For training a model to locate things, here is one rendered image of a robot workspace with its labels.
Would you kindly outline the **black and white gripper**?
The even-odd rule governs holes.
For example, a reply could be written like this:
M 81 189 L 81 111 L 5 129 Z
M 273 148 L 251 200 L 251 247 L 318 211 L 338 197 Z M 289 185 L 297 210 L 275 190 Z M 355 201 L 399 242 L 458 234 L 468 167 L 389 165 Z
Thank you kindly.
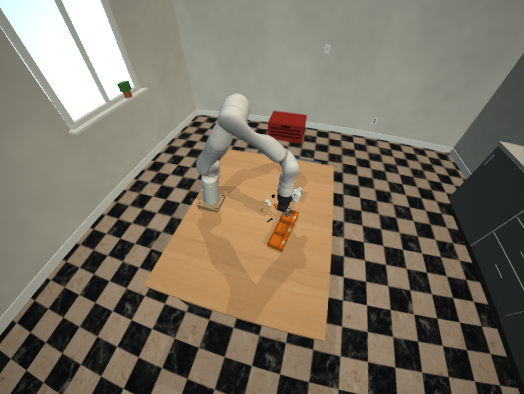
M 294 192 L 293 192 L 294 191 Z M 293 201 L 294 203 L 298 203 L 301 195 L 303 193 L 303 188 L 299 187 L 297 189 L 293 188 L 291 189 L 283 189 L 278 185 L 277 189 L 277 199 L 278 199 L 278 205 L 277 210 L 281 212 L 285 212 L 284 216 L 288 218 L 288 215 L 290 214 L 291 207 L 290 202 Z

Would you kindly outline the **orange rack of three bins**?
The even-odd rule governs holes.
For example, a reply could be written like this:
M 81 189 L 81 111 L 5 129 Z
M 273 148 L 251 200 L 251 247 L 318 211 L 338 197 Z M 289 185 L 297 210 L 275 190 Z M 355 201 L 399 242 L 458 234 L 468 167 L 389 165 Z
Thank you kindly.
M 290 209 L 290 215 L 288 218 L 284 216 L 284 213 L 285 212 L 282 213 L 269 241 L 267 242 L 268 247 L 271 247 L 280 252 L 283 251 L 287 238 L 292 230 L 299 212 Z

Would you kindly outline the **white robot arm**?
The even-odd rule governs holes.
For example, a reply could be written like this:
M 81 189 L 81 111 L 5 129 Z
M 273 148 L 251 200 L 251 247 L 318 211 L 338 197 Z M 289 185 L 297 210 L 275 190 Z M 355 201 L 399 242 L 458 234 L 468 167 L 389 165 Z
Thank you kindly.
M 207 205 L 219 202 L 219 177 L 221 159 L 229 149 L 233 137 L 260 150 L 283 170 L 279 186 L 291 189 L 299 173 L 299 164 L 294 155 L 275 138 L 253 131 L 247 124 L 250 104 L 242 94 L 231 94 L 223 102 L 218 121 L 212 129 L 202 154 L 196 162 L 202 181 L 202 199 Z M 223 129 L 222 129 L 222 128 Z

